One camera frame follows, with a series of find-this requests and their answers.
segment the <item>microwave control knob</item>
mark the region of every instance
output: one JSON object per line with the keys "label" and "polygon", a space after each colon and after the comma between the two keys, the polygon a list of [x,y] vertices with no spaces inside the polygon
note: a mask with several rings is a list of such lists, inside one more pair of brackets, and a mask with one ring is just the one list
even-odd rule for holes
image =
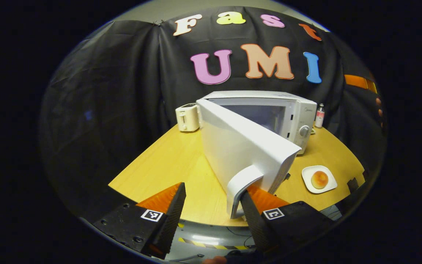
{"label": "microwave control knob", "polygon": [[308,125],[303,125],[300,129],[299,129],[299,134],[302,136],[302,137],[305,137],[305,136],[307,136],[307,134],[308,134],[308,131],[310,130],[310,127],[308,126]]}

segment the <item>colorful letter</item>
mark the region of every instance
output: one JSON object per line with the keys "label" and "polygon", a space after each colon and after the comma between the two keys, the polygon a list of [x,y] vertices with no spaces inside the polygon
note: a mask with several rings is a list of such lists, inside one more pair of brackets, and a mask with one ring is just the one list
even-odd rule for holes
{"label": "colorful letter", "polygon": [[263,23],[270,27],[277,27],[277,28],[284,28],[285,25],[283,22],[280,21],[278,17],[274,15],[260,15],[261,19],[263,19]]}
{"label": "colorful letter", "polygon": [[242,18],[242,14],[239,12],[224,12],[218,15],[218,24],[228,25],[228,24],[243,24],[246,20]]}
{"label": "colorful letter", "polygon": [[194,27],[196,25],[196,20],[201,19],[202,17],[202,15],[198,14],[177,20],[175,22],[177,24],[177,31],[174,33],[174,36],[190,32],[191,29],[188,26]]}
{"label": "colorful letter", "polygon": [[268,77],[273,75],[274,68],[277,66],[278,70],[274,74],[277,78],[294,79],[288,57],[290,50],[287,47],[273,47],[269,57],[257,44],[244,44],[241,45],[241,48],[247,52],[248,72],[245,76],[248,78],[263,77],[263,73],[258,68],[260,65]]}
{"label": "colorful letter", "polygon": [[307,80],[315,84],[321,83],[322,79],[318,73],[318,56],[310,52],[304,52],[303,54],[307,58],[308,64]]}
{"label": "colorful letter", "polygon": [[195,73],[198,80],[206,85],[216,85],[223,83],[231,77],[231,62],[229,55],[232,51],[229,49],[222,49],[214,52],[214,55],[219,58],[221,65],[221,73],[218,75],[211,75],[208,71],[207,58],[210,56],[208,53],[201,53],[194,55],[190,58],[195,65]]}
{"label": "colorful letter", "polygon": [[299,25],[305,29],[305,32],[307,32],[307,34],[310,37],[313,37],[315,40],[322,41],[322,39],[320,37],[318,37],[317,35],[315,35],[315,32],[316,31],[313,30],[313,29],[311,29],[308,25],[306,25],[306,24],[299,24]]}

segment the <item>pink letter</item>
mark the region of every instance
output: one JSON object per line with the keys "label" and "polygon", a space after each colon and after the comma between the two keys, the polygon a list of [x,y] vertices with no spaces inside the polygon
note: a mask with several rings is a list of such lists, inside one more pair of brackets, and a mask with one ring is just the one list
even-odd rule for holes
{"label": "pink letter", "polygon": [[190,60],[195,65],[195,73],[198,81],[206,85],[221,84],[231,77],[231,62],[229,55],[232,51],[229,49],[222,49],[214,52],[214,55],[219,58],[219,64],[221,65],[221,73],[218,75],[211,75],[208,71],[208,64],[206,59],[210,56],[208,53],[201,53],[193,55]]}
{"label": "pink letter", "polygon": [[274,15],[260,15],[261,19],[263,19],[263,23],[270,27],[277,27],[277,28],[284,28],[285,25],[283,22],[280,21],[278,17]]}

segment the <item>yellow letter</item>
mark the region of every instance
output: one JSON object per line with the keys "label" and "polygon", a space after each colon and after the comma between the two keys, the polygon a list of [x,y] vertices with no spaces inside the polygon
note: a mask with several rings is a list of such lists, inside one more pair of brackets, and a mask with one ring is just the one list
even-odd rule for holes
{"label": "yellow letter", "polygon": [[248,78],[263,77],[263,73],[260,72],[258,67],[260,65],[268,77],[273,75],[274,68],[277,66],[278,70],[274,74],[277,78],[294,79],[294,74],[291,72],[291,65],[289,64],[289,49],[287,47],[273,47],[269,57],[257,44],[244,44],[241,45],[241,48],[247,52],[248,72],[245,76]]}
{"label": "yellow letter", "polygon": [[198,14],[177,20],[175,22],[177,24],[177,31],[174,33],[174,36],[190,32],[191,29],[188,28],[188,26],[194,27],[196,25],[196,20],[201,19],[202,17],[202,15]]}
{"label": "yellow letter", "polygon": [[228,25],[228,24],[243,24],[246,20],[242,18],[242,14],[239,12],[224,12],[218,15],[218,24]]}

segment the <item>bottle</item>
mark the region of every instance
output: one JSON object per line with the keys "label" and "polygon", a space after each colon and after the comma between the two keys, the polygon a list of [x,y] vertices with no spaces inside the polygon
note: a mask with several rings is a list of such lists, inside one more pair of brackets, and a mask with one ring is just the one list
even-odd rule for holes
{"label": "bottle", "polygon": [[317,110],[317,115],[315,117],[315,126],[318,128],[322,127],[323,124],[323,117],[325,117],[325,109],[323,108],[323,104],[320,104]]}

